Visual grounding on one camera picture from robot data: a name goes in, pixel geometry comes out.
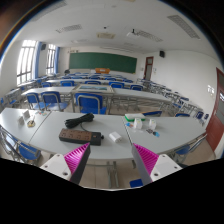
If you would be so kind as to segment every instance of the pink triangle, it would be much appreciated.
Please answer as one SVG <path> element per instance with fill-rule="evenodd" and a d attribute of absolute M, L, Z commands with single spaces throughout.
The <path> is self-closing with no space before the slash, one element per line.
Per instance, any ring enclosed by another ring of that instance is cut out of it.
<path fill-rule="evenodd" d="M 73 174 L 78 167 L 82 157 L 88 148 L 90 143 L 86 143 L 85 145 L 80 146 L 79 148 L 73 149 L 71 152 L 68 152 L 64 155 L 64 159 Z"/>
<path fill-rule="evenodd" d="M 150 175 L 154 166 L 156 165 L 159 155 L 150 151 L 147 148 L 144 148 L 143 146 L 137 145 L 135 143 L 133 143 L 133 145 L 137 149 L 137 151 L 142 159 L 142 162 L 144 163 L 144 166 L 145 166 L 148 174 Z"/>

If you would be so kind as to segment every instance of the chalkboard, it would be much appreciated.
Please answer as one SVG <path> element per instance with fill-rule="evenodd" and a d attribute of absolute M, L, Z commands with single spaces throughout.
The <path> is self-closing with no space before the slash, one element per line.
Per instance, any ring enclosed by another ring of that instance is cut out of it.
<path fill-rule="evenodd" d="M 109 68 L 112 71 L 135 73 L 137 58 L 107 53 L 71 53 L 69 69 Z"/>

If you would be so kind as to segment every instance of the wall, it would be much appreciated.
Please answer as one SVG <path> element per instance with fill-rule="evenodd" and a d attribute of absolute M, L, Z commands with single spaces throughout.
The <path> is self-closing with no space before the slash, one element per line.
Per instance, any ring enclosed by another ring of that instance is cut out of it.
<path fill-rule="evenodd" d="M 11 42 L 4 54 L 0 68 L 0 97 L 17 86 L 17 62 L 22 42 Z"/>
<path fill-rule="evenodd" d="M 131 73 L 125 73 L 125 72 L 119 72 L 119 71 L 111 71 L 110 74 L 116 74 L 116 75 L 122 75 L 125 78 L 131 79 L 134 82 L 137 80 L 137 78 L 140 75 L 140 63 L 141 60 L 139 60 L 142 56 L 142 54 L 139 53 L 130 53 L 125 51 L 118 51 L 118 50 L 111 50 L 111 49 L 103 49 L 100 47 L 72 47 L 72 48 L 61 48 L 59 53 L 59 72 L 61 74 L 64 74 L 64 71 L 68 69 L 69 67 L 69 51 L 70 50 L 78 50 L 79 52 L 100 52 L 100 53 L 109 53 L 109 54 L 119 54 L 129 57 L 137 58 L 137 65 L 136 65 L 136 72 L 135 74 Z M 94 70 L 91 69 L 70 69 L 71 73 L 75 72 L 90 72 L 94 73 Z"/>
<path fill-rule="evenodd" d="M 165 58 L 160 57 L 159 52 L 142 56 L 142 67 L 146 57 L 150 56 L 154 57 L 153 68 L 156 68 L 156 72 L 151 75 L 152 81 L 188 97 L 211 116 L 217 90 L 216 67 L 222 70 L 220 62 L 197 52 L 166 51 Z M 141 72 L 139 78 L 142 78 L 143 74 L 144 72 Z M 213 97 L 208 93 L 208 85 L 215 89 Z"/>

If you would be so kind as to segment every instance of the ceiling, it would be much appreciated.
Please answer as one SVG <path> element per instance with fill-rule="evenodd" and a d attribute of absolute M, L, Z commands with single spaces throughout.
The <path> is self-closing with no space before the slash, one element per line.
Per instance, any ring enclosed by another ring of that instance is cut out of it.
<path fill-rule="evenodd" d="M 200 39 L 190 37 L 168 18 L 174 15 L 181 17 Z M 60 29 L 74 25 L 81 25 L 81 29 L 60 33 Z M 153 39 L 128 37 L 127 34 L 133 32 L 133 29 L 135 33 L 144 31 L 152 35 Z M 111 33 L 114 38 L 98 38 L 97 33 Z M 203 32 L 176 9 L 158 0 L 60 1 L 41 11 L 21 29 L 17 40 L 24 39 L 59 47 L 113 47 L 143 54 L 160 50 L 188 50 L 218 60 Z"/>

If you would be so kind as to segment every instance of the cable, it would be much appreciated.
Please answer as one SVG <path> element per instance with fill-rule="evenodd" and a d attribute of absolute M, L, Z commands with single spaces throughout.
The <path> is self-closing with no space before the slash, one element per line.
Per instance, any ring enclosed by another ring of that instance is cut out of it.
<path fill-rule="evenodd" d="M 67 128 L 74 128 L 77 125 L 81 124 L 82 122 L 91 122 L 91 121 L 93 121 L 93 118 L 94 118 L 94 115 L 92 113 L 88 113 L 88 114 L 85 114 L 85 115 L 83 115 L 82 117 L 79 117 L 79 118 L 66 120 L 65 121 L 65 126 Z"/>

